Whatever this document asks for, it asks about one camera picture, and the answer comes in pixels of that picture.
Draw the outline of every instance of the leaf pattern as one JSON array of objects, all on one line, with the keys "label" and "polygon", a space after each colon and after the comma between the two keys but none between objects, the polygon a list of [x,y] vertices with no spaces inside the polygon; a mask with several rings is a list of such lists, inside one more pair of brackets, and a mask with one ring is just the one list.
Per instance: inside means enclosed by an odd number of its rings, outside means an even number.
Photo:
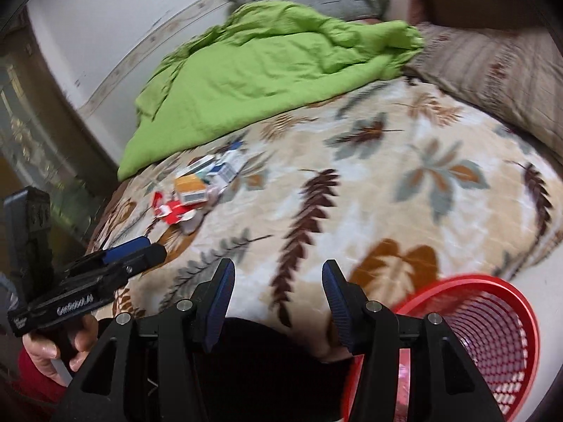
[{"label": "leaf pattern", "polygon": [[131,302],[131,293],[128,287],[118,289],[115,291],[115,297],[112,304],[112,315],[117,316],[122,312],[128,312],[134,318],[140,319],[145,317],[146,311],[133,306]]},{"label": "leaf pattern", "polygon": [[367,159],[379,149],[385,132],[401,132],[402,130],[386,130],[387,113],[380,112],[371,122],[359,119],[354,122],[350,132],[341,133],[324,141],[328,147],[336,147],[336,160],[346,159],[360,152],[361,159]]},{"label": "leaf pattern", "polygon": [[262,128],[260,136],[265,142],[276,141],[277,139],[283,137],[286,132],[291,130],[298,123],[314,122],[315,120],[317,120],[316,117],[298,117],[286,112],[274,117],[273,119],[269,119]]},{"label": "leaf pattern", "polygon": [[145,233],[143,234],[143,236],[147,237],[148,235],[150,235],[150,232],[152,232],[154,230],[154,227],[157,226],[158,222],[160,221],[159,217],[155,217],[153,219],[153,221],[148,224],[148,227],[145,230]]},{"label": "leaf pattern", "polygon": [[388,81],[378,81],[375,84],[369,85],[361,89],[358,93],[354,94],[344,106],[342,106],[335,115],[336,120],[345,119],[356,106],[371,98],[375,93],[383,90],[389,86]]},{"label": "leaf pattern", "polygon": [[163,267],[167,263],[176,260],[186,251],[187,248],[190,247],[191,243],[194,242],[194,239],[196,239],[200,228],[201,225],[199,225],[199,227],[196,228],[193,233],[184,235],[184,233],[182,233],[181,226],[179,226],[178,224],[170,225],[157,241],[157,243],[162,244],[166,248],[166,258],[164,259],[164,262],[162,262],[160,265],[145,270],[143,273],[141,273],[140,277],[143,277],[144,275],[147,275],[148,273]]},{"label": "leaf pattern", "polygon": [[548,258],[548,256],[551,255],[551,253],[553,252],[553,250],[559,245],[561,244],[561,242],[563,242],[563,229],[557,230],[554,235],[551,237],[551,239],[545,243],[545,247],[544,249],[542,249],[541,254],[536,258],[536,260],[531,264],[531,266],[533,265],[537,265],[541,262],[543,262],[545,259]]},{"label": "leaf pattern", "polygon": [[349,278],[371,300],[388,307],[437,279],[438,262],[433,248],[423,245],[402,254],[393,239],[383,239],[372,248]]},{"label": "leaf pattern", "polygon": [[547,225],[551,222],[550,209],[553,206],[550,200],[547,199],[549,194],[545,190],[545,181],[534,164],[528,163],[524,168],[523,177],[526,189],[536,206],[536,225],[538,226],[536,239],[540,239],[545,235]]},{"label": "leaf pattern", "polygon": [[148,186],[145,189],[144,195],[149,195],[154,189],[156,189],[159,184],[165,180],[172,172],[178,167],[179,159],[182,155],[182,152],[178,152],[173,158],[168,161],[168,164],[148,183]]},{"label": "leaf pattern", "polygon": [[531,145],[525,142],[521,137],[519,137],[515,132],[513,132],[510,128],[501,123],[496,126],[494,132],[501,136],[502,138],[508,138],[516,142],[518,147],[522,151],[524,155],[528,155],[531,152]]},{"label": "leaf pattern", "polygon": [[160,302],[159,311],[166,309],[179,299],[189,298],[197,284],[213,277],[212,270],[216,269],[216,265],[222,258],[229,258],[235,264],[239,264],[251,243],[271,236],[265,235],[251,239],[250,230],[245,228],[239,237],[222,239],[218,250],[210,249],[208,252],[202,252],[199,262],[191,260],[186,267],[178,271],[170,291]]},{"label": "leaf pattern", "polygon": [[134,217],[133,219],[129,220],[127,225],[125,225],[121,230],[119,230],[119,232],[117,234],[115,234],[115,236],[109,241],[108,243],[108,248],[112,248],[115,243],[117,243],[124,235],[127,234],[127,232],[129,232],[129,230],[131,230],[135,225],[137,225],[137,223],[139,223],[139,221],[145,216],[145,214],[151,210],[150,206],[144,207],[143,209],[141,209]]},{"label": "leaf pattern", "polygon": [[[493,272],[495,275],[498,275],[499,277],[502,277],[503,279],[510,281],[525,266],[527,267],[536,264],[537,261],[532,264],[528,264],[528,260],[533,255],[533,252],[539,246],[540,239],[542,236],[545,235],[548,224],[551,223],[550,210],[553,209],[553,205],[551,204],[550,200],[548,200],[547,198],[549,196],[549,193],[545,189],[545,181],[543,180],[541,173],[534,166],[534,164],[530,162],[526,166],[523,166],[518,162],[509,161],[508,163],[517,165],[524,170],[523,171],[524,186],[528,194],[530,195],[532,201],[534,202],[534,208],[536,209],[536,226],[537,226],[536,239],[534,240],[534,243],[530,246],[530,249],[528,249],[527,252],[520,252],[515,257],[511,257],[510,254],[505,252],[504,263],[502,267],[495,268]],[[546,254],[548,255],[551,252],[551,250],[553,250],[553,248],[556,246],[556,244],[553,244],[553,242],[558,241],[557,234],[555,234],[552,240],[553,241],[551,243],[548,242],[546,244],[546,248],[545,248],[546,251],[544,253],[544,256],[546,256]]]},{"label": "leaf pattern", "polygon": [[493,77],[504,79],[507,76],[506,69],[508,67],[510,67],[509,64],[498,59],[496,63],[490,65],[489,74]]},{"label": "leaf pattern", "polygon": [[309,179],[301,188],[303,203],[300,211],[293,216],[291,230],[284,236],[285,246],[281,249],[278,259],[277,274],[270,283],[274,288],[272,306],[278,305],[278,318],[286,327],[292,323],[285,303],[289,301],[287,295],[292,291],[290,281],[293,273],[299,269],[299,262],[307,256],[306,244],[312,245],[311,234],[321,233],[320,219],[326,219],[328,214],[323,207],[334,206],[330,197],[337,194],[333,187],[339,185],[339,175],[336,170],[328,169]]},{"label": "leaf pattern", "polygon": [[246,145],[246,143],[244,142],[244,137],[248,134],[248,130],[244,130],[240,133],[236,133],[236,134],[232,134],[231,136],[229,136],[226,140],[224,140],[223,144],[221,144],[219,147],[215,148],[212,153],[214,154],[222,154],[225,153],[229,150],[229,148],[234,144],[234,143],[242,143],[242,147],[244,147]]},{"label": "leaf pattern", "polygon": [[480,167],[470,160],[455,161],[461,142],[454,143],[441,157],[436,157],[440,142],[434,138],[420,154],[422,166],[403,175],[395,193],[395,201],[407,201],[420,192],[428,174],[432,180],[430,206],[432,218],[438,224],[449,214],[454,204],[454,183],[463,189],[489,189]]},{"label": "leaf pattern", "polygon": [[322,106],[325,106],[326,104],[334,103],[335,101],[340,100],[342,97],[344,97],[344,95],[346,95],[346,94],[343,93],[343,94],[340,94],[340,95],[336,95],[335,97],[329,98],[328,100],[308,104],[307,108],[321,108]]},{"label": "leaf pattern", "polygon": [[263,157],[265,152],[259,153],[249,159],[243,169],[236,175],[229,187],[223,192],[219,203],[231,201],[242,187],[247,190],[264,190],[268,181],[268,169],[266,163],[274,155]]},{"label": "leaf pattern", "polygon": [[110,235],[112,234],[112,231],[114,231],[117,226],[121,225],[123,222],[129,219],[136,207],[137,203],[132,201],[130,198],[124,203],[119,202],[116,204],[115,208],[110,214],[110,217],[108,218],[107,226],[105,227],[106,235],[102,243],[100,244],[100,249],[102,249],[105,243],[108,241]]},{"label": "leaf pattern", "polygon": [[409,87],[416,87],[418,85],[418,78],[414,76],[403,76],[403,80]]},{"label": "leaf pattern", "polygon": [[463,107],[461,106],[447,106],[430,93],[422,92],[409,105],[408,116],[411,119],[416,119],[422,114],[432,124],[444,127],[460,120],[461,116],[459,113],[462,110]]},{"label": "leaf pattern", "polygon": [[491,274],[494,277],[510,281],[520,271],[528,255],[528,252],[519,252],[516,255],[511,255],[510,252],[504,251],[502,254],[502,265],[495,267]]}]

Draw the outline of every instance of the small box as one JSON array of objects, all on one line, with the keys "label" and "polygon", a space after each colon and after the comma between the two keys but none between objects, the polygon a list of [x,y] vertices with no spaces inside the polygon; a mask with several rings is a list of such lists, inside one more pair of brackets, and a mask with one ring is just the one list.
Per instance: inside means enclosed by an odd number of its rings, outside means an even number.
[{"label": "small box", "polygon": [[213,166],[206,179],[210,184],[218,186],[222,192],[233,181],[246,164],[247,159],[239,150],[227,151],[222,159]]},{"label": "small box", "polygon": [[180,203],[183,205],[191,205],[207,201],[205,183],[195,174],[176,178],[174,181],[174,188]]}]

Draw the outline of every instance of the metal screw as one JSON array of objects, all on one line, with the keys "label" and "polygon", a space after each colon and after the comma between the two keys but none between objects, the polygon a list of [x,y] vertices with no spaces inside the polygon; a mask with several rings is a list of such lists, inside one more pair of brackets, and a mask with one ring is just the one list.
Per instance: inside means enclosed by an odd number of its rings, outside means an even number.
[{"label": "metal screw", "polygon": [[176,303],[176,309],[179,311],[189,311],[194,304],[190,300],[180,300]]},{"label": "metal screw", "polygon": [[381,303],[379,303],[379,301],[370,300],[365,304],[365,309],[370,312],[379,312],[381,311],[381,309],[383,309],[383,307],[381,306]]},{"label": "metal screw", "polygon": [[120,325],[125,325],[130,320],[131,320],[131,314],[129,314],[128,312],[122,312],[121,314],[118,314],[118,316],[115,318],[115,321]]},{"label": "metal screw", "polygon": [[437,312],[431,312],[428,315],[428,320],[429,320],[430,324],[438,325],[438,324],[442,323],[442,316],[440,314],[438,314]]}]

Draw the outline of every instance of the white wall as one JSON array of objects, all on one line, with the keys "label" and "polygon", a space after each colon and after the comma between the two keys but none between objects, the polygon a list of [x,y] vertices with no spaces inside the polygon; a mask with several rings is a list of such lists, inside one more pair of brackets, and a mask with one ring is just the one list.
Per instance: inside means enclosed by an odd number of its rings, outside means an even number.
[{"label": "white wall", "polygon": [[175,33],[88,112],[100,84],[141,41],[198,0],[30,0],[27,8],[39,47],[69,102],[108,155],[119,162],[133,135],[133,100],[162,57],[227,16],[203,17]]}]

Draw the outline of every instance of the floral blanket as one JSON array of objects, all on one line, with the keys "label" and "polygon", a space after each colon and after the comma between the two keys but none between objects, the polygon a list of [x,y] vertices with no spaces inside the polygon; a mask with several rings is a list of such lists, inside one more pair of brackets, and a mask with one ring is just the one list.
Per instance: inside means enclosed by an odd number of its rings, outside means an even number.
[{"label": "floral blanket", "polygon": [[[241,141],[248,162],[185,236],[154,219],[173,171]],[[164,264],[116,293],[109,317],[151,315],[233,259],[227,315],[271,326],[321,359],[339,356],[321,283],[336,259],[387,306],[460,273],[510,279],[563,238],[563,184],[526,142],[435,86],[399,78],[256,122],[133,178],[94,240],[148,236]]]}]

